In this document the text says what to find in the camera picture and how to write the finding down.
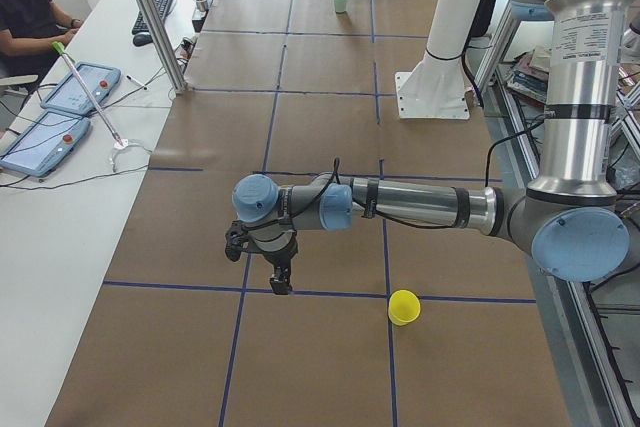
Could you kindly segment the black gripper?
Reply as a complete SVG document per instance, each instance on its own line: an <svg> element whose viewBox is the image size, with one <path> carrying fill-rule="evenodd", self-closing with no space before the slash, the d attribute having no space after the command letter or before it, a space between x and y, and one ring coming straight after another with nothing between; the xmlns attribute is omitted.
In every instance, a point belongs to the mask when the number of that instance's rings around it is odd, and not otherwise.
<svg viewBox="0 0 640 427"><path fill-rule="evenodd" d="M291 292L291 261L298 253L297 234L287 231L268 241L253 238L252 247L267 262L275 265L274 272L269 278L273 293L284 295Z"/></svg>

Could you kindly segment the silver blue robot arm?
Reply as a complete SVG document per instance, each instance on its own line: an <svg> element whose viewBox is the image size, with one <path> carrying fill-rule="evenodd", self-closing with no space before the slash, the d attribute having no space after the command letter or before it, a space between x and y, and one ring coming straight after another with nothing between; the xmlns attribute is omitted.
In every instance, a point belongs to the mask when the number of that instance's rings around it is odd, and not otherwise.
<svg viewBox="0 0 640 427"><path fill-rule="evenodd" d="M272 290L290 293L302 230L336 231L353 217L415 228L471 228L513 243L545 273L565 281L611 279L639 265L639 219L624 217L607 182L624 21L635 0L513 0L553 20L544 147L523 189L420 185L329 173L280 186L254 174L234 188L236 220L225 254L263 256Z"/></svg>

